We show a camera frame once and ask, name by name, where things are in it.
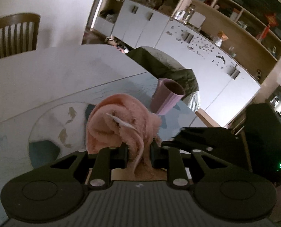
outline cabinet handle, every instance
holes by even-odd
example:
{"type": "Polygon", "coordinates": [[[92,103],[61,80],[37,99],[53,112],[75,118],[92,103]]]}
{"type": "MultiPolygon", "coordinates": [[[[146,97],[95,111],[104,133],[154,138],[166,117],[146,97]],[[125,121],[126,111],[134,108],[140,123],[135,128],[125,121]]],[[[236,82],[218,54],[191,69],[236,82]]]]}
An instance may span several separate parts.
{"type": "Polygon", "coordinates": [[[192,40],[194,35],[192,35],[191,33],[188,32],[187,36],[185,37],[184,41],[189,44],[192,40]]]}
{"type": "Polygon", "coordinates": [[[153,13],[151,14],[151,16],[149,17],[148,21],[150,21],[153,17],[153,13]]]}
{"type": "Polygon", "coordinates": [[[240,71],[237,70],[237,68],[235,67],[235,70],[234,70],[233,73],[230,75],[230,77],[235,80],[235,79],[239,76],[239,74],[240,74],[240,71]]]}
{"type": "Polygon", "coordinates": [[[138,10],[138,7],[135,6],[135,8],[133,9],[132,13],[136,14],[137,10],[138,10]]]}

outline metal screw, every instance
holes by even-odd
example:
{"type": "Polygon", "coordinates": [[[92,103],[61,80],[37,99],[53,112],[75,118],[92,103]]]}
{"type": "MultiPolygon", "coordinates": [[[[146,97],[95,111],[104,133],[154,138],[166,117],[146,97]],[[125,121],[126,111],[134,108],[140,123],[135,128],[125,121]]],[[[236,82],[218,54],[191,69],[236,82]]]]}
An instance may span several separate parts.
{"type": "Polygon", "coordinates": [[[188,180],[184,178],[176,178],[175,180],[173,180],[173,184],[175,186],[186,186],[188,184],[188,180]]]}
{"type": "Polygon", "coordinates": [[[101,187],[105,184],[105,181],[102,179],[93,179],[90,181],[90,185],[93,187],[101,187]]]}

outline pink cup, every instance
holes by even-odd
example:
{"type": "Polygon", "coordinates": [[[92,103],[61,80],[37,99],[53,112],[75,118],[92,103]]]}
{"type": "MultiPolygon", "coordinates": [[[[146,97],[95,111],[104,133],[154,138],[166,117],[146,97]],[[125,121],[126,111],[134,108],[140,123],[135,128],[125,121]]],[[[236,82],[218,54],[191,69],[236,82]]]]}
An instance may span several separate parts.
{"type": "Polygon", "coordinates": [[[181,85],[172,79],[158,79],[157,88],[152,96],[151,111],[158,115],[165,115],[185,95],[181,85]]]}

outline white cabinet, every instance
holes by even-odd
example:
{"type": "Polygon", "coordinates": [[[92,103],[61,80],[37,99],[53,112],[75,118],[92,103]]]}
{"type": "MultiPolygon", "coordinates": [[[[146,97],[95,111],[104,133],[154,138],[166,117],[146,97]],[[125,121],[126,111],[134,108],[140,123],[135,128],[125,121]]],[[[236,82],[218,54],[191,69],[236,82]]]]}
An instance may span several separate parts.
{"type": "Polygon", "coordinates": [[[114,25],[112,35],[117,37],[120,40],[123,40],[125,32],[130,25],[130,21],[134,17],[134,9],[137,3],[125,0],[120,12],[118,14],[116,23],[114,25]]]}
{"type": "Polygon", "coordinates": [[[145,25],[148,22],[148,16],[151,14],[152,9],[145,7],[141,4],[134,3],[135,8],[131,13],[131,19],[127,30],[123,37],[123,42],[131,46],[132,48],[136,47],[137,41],[145,28],[145,25]]]}
{"type": "Polygon", "coordinates": [[[155,47],[165,26],[169,21],[169,17],[155,10],[148,13],[148,22],[143,29],[136,48],[141,46],[155,47]]]}
{"type": "Polygon", "coordinates": [[[219,57],[223,57],[224,53],[217,52],[217,47],[207,39],[175,20],[169,21],[156,48],[173,57],[186,69],[194,71],[203,110],[231,80],[228,73],[234,64],[226,61],[223,65],[219,57]]]}
{"type": "Polygon", "coordinates": [[[240,66],[232,79],[213,103],[205,110],[220,126],[229,123],[255,96],[260,85],[240,66]]]}
{"type": "Polygon", "coordinates": [[[94,29],[102,33],[106,37],[109,37],[111,35],[113,26],[113,23],[98,16],[95,20],[94,29]]]}
{"type": "Polygon", "coordinates": [[[139,3],[125,0],[112,35],[132,48],[154,47],[169,17],[139,3]]]}

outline appliance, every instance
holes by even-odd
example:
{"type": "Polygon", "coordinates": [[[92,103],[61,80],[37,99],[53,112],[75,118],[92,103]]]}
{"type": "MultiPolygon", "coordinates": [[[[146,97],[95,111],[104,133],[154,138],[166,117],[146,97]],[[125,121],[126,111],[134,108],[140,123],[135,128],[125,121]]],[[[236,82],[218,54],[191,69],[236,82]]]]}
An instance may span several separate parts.
{"type": "Polygon", "coordinates": [[[268,98],[271,107],[275,110],[281,118],[281,86],[278,86],[275,91],[268,98]]]}

